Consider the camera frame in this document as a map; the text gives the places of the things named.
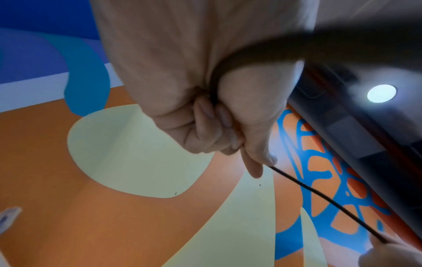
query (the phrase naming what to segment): painted mural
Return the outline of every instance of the painted mural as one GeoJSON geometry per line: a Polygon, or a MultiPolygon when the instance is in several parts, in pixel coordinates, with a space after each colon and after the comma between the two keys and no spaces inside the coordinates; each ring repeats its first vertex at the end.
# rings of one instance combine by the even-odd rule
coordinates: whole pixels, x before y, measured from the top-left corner
{"type": "MultiPolygon", "coordinates": [[[[0,235],[11,266],[356,267],[368,233],[325,200],[240,155],[192,155],[124,89],[98,40],[0,29],[0,235]]],[[[408,226],[287,107],[277,167],[373,228],[408,226]]]]}

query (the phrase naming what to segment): pale yellow shape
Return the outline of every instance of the pale yellow shape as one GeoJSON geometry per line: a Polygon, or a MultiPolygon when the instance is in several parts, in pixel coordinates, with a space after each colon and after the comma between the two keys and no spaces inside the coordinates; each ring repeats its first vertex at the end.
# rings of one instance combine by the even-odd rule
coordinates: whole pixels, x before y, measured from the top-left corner
{"type": "Polygon", "coordinates": [[[163,267],[274,267],[275,198],[272,171],[247,172],[220,209],[163,267]]]}
{"type": "Polygon", "coordinates": [[[303,236],[303,266],[328,267],[317,230],[304,208],[300,208],[303,236]]]}
{"type": "Polygon", "coordinates": [[[77,121],[69,152],[100,184],[125,193],[171,198],[186,191],[213,154],[191,154],[158,129],[138,105],[109,108],[77,121]]]}

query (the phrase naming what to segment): white stripe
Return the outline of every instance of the white stripe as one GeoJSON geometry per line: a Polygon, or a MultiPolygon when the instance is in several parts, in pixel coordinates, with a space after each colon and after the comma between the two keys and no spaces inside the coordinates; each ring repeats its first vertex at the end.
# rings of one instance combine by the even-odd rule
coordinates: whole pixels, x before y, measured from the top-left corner
{"type": "MultiPolygon", "coordinates": [[[[105,68],[111,88],[123,85],[110,63],[105,64],[105,68]]],[[[68,78],[66,72],[0,84],[0,112],[62,99],[68,78]]]]}

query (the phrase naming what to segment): hand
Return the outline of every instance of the hand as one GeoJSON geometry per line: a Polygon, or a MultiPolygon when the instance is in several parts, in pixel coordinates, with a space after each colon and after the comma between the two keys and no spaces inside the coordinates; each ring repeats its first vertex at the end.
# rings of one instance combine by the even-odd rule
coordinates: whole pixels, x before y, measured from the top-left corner
{"type": "Polygon", "coordinates": [[[406,244],[400,239],[382,234],[388,244],[381,243],[376,237],[370,236],[373,246],[359,258],[360,267],[421,267],[422,252],[406,244]]]}
{"type": "Polygon", "coordinates": [[[106,53],[143,112],[193,153],[236,152],[253,177],[274,165],[269,134],[302,63],[254,66],[223,77],[212,107],[206,84],[234,50],[312,28],[315,0],[91,0],[106,53]]]}

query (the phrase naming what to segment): round light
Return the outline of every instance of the round light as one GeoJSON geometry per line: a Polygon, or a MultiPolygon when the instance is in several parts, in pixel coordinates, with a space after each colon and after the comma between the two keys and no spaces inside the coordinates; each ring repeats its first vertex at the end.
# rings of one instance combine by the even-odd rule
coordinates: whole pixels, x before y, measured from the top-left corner
{"type": "Polygon", "coordinates": [[[368,99],[374,103],[387,102],[396,95],[397,89],[389,84],[377,85],[368,92],[368,99]]]}

